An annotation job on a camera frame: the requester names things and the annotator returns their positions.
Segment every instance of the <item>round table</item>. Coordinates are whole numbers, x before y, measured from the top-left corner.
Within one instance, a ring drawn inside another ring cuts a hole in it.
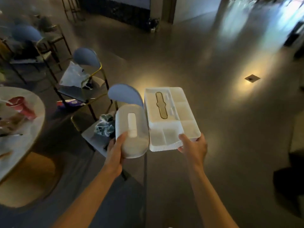
[[[23,123],[14,134],[0,137],[0,150],[11,153],[0,159],[0,204],[22,207],[51,192],[57,183],[55,163],[47,157],[31,152],[45,119],[42,100],[33,92],[15,87],[0,87],[0,99],[23,96],[37,118]],[[0,103],[0,117],[12,116],[16,111]]]

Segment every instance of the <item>person's left hand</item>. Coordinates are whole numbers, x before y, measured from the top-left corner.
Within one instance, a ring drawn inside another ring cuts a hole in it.
[[[114,177],[118,177],[123,170],[122,161],[123,156],[121,154],[121,145],[125,141],[128,132],[122,133],[116,140],[113,138],[107,149],[107,158],[105,159],[104,167],[109,174],[113,174]]]

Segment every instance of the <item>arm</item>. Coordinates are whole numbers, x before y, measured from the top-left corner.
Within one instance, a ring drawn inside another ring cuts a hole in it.
[[[113,181],[121,174],[123,168],[120,147],[126,135],[127,133],[123,133],[119,136],[115,144],[114,139],[110,141],[103,168],[52,228],[86,228],[90,225]]]
[[[180,134],[179,138],[183,147],[178,150],[186,157],[192,190],[204,227],[238,228],[205,175],[203,161],[207,143],[204,135],[201,134],[196,142],[191,142],[184,134]]]

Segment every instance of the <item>forearm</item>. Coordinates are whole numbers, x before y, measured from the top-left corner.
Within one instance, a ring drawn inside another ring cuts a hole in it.
[[[114,179],[115,176],[103,168],[52,228],[87,228]]]
[[[218,194],[204,173],[203,168],[189,168],[190,181],[204,227],[237,228]]]

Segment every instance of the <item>cup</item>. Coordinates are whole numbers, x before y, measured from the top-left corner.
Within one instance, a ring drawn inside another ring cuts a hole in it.
[[[26,106],[26,100],[24,97],[14,97],[8,100],[6,106],[12,107],[15,111],[23,114],[29,120],[34,120],[37,116],[34,111]]]

